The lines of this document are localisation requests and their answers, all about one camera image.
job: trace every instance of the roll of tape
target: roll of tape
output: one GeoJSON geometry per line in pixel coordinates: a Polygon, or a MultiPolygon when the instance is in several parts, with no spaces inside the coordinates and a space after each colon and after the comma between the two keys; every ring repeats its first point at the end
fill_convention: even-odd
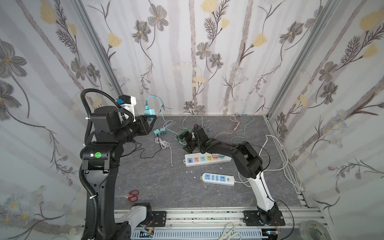
{"type": "Polygon", "coordinates": [[[331,240],[328,230],[318,221],[309,220],[299,226],[302,240],[331,240]]]}

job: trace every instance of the pink cable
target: pink cable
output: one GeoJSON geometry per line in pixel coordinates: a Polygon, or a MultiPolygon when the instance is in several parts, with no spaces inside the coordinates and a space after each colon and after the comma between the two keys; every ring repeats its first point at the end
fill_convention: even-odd
{"type": "Polygon", "coordinates": [[[234,117],[236,117],[236,116],[238,116],[237,113],[235,113],[235,115],[233,115],[232,117],[229,118],[229,120],[231,120],[232,122],[236,122],[236,123],[237,123],[237,125],[236,125],[236,127],[233,129],[233,131],[232,131],[232,132],[221,132],[221,133],[217,134],[215,138],[217,138],[217,136],[219,136],[219,135],[222,134],[222,133],[225,133],[225,134],[232,134],[234,131],[236,131],[237,127],[240,125],[240,121],[234,118],[234,117]]]}

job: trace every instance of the floral wallpaper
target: floral wallpaper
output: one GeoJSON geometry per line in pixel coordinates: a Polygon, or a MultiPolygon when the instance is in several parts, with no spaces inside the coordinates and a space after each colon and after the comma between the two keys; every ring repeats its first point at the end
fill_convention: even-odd
{"type": "Polygon", "coordinates": [[[153,95],[166,114],[266,114],[326,4],[82,2],[137,111],[153,95]]]}
{"type": "MultiPolygon", "coordinates": [[[[1,237],[80,239],[86,113],[79,95],[115,93],[70,2],[1,1],[0,21],[1,237]]],[[[110,105],[87,97],[93,108],[110,105]]]]}
{"type": "Polygon", "coordinates": [[[383,60],[383,2],[340,1],[268,116],[340,240],[383,235],[383,60]]]}

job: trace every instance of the gray flower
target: gray flower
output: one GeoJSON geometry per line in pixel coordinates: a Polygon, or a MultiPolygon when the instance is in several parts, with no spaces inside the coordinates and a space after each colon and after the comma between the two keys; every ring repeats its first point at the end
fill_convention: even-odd
{"type": "Polygon", "coordinates": [[[285,125],[281,125],[278,132],[281,135],[281,138],[285,138],[285,134],[288,133],[288,129],[285,125]]]}
{"type": "Polygon", "coordinates": [[[100,70],[96,70],[96,69],[95,69],[95,66],[94,66],[92,63],[89,63],[87,69],[88,69],[89,75],[90,75],[91,77],[93,77],[93,79],[94,79],[95,82],[96,82],[96,77],[99,77],[99,78],[100,78],[100,70]]]}
{"type": "Polygon", "coordinates": [[[324,65],[324,69],[321,69],[319,73],[321,74],[319,77],[319,80],[322,81],[325,79],[325,81],[329,82],[332,80],[332,74],[333,72],[336,71],[337,64],[333,64],[332,61],[327,62],[324,65]]]}
{"type": "Polygon", "coordinates": [[[12,93],[12,85],[0,80],[0,121],[10,118],[8,108],[18,108],[21,106],[19,101],[11,96],[12,93]]]}
{"type": "Polygon", "coordinates": [[[324,86],[324,92],[320,95],[321,98],[325,98],[324,104],[333,102],[332,94],[336,94],[337,88],[338,85],[335,85],[333,82],[324,86]]]}
{"type": "Polygon", "coordinates": [[[285,115],[283,112],[281,112],[279,115],[277,115],[277,121],[278,122],[284,122],[285,120],[285,115]]]}
{"type": "Polygon", "coordinates": [[[0,40],[0,78],[8,78],[12,72],[19,77],[25,77],[26,71],[20,67],[23,65],[26,65],[26,60],[15,56],[13,46],[0,40]]]}
{"type": "Polygon", "coordinates": [[[314,18],[307,19],[304,27],[305,28],[312,28],[314,26],[314,24],[316,23],[322,10],[323,10],[323,6],[320,6],[318,9],[316,9],[315,12],[313,13],[314,18]]]}
{"type": "Polygon", "coordinates": [[[197,50],[198,52],[196,53],[196,55],[200,55],[200,59],[204,59],[204,57],[209,57],[211,55],[211,51],[208,51],[207,49],[209,48],[208,46],[208,42],[206,43],[199,43],[197,45],[197,50]]]}
{"type": "Polygon", "coordinates": [[[295,36],[300,35],[303,32],[303,23],[294,22],[289,28],[288,33],[280,36],[280,43],[284,43],[288,40],[289,43],[293,43],[295,36]]]}
{"type": "Polygon", "coordinates": [[[224,64],[224,63],[222,63],[222,62],[220,62],[220,60],[221,60],[221,57],[220,57],[220,54],[218,53],[218,54],[212,54],[211,55],[211,58],[210,58],[210,62],[212,63],[212,66],[211,66],[211,68],[213,68],[213,67],[215,67],[215,66],[217,66],[218,68],[221,68],[221,66],[224,64]]]}
{"type": "Polygon", "coordinates": [[[151,26],[156,26],[160,31],[164,30],[164,26],[168,26],[168,21],[164,18],[167,16],[167,11],[160,5],[155,7],[155,5],[151,4],[151,7],[149,8],[149,12],[154,15],[148,17],[148,23],[151,26]]]}
{"type": "Polygon", "coordinates": [[[196,114],[205,114],[205,106],[198,105],[196,109],[196,114]]]}
{"type": "Polygon", "coordinates": [[[85,66],[80,66],[80,62],[77,58],[74,58],[74,61],[71,62],[72,71],[76,72],[76,78],[81,80],[85,79],[85,73],[87,73],[87,69],[85,66]]]}
{"type": "Polygon", "coordinates": [[[186,109],[186,110],[188,110],[188,109],[193,109],[193,106],[194,106],[195,104],[192,102],[192,101],[189,101],[189,102],[185,102],[185,107],[184,107],[184,109],[186,109]]]}
{"type": "Polygon", "coordinates": [[[141,38],[143,38],[144,41],[148,42],[148,34],[151,33],[151,29],[149,28],[147,22],[139,22],[138,20],[136,20],[135,29],[137,30],[137,33],[132,34],[132,37],[135,38],[135,42],[139,43],[141,38]]]}

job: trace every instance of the white power strip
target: white power strip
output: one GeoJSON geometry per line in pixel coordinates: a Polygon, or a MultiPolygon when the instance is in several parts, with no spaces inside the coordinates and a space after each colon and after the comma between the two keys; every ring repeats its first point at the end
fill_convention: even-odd
{"type": "Polygon", "coordinates": [[[184,163],[186,167],[190,166],[197,166],[197,165],[206,165],[206,164],[213,164],[218,162],[230,162],[232,160],[231,157],[217,154],[217,153],[191,153],[191,154],[185,154],[184,155],[184,163]]]}
{"type": "Polygon", "coordinates": [[[200,177],[203,182],[215,183],[221,185],[235,185],[235,178],[233,176],[224,175],[224,174],[215,174],[215,173],[203,173],[203,176],[200,177]]]}

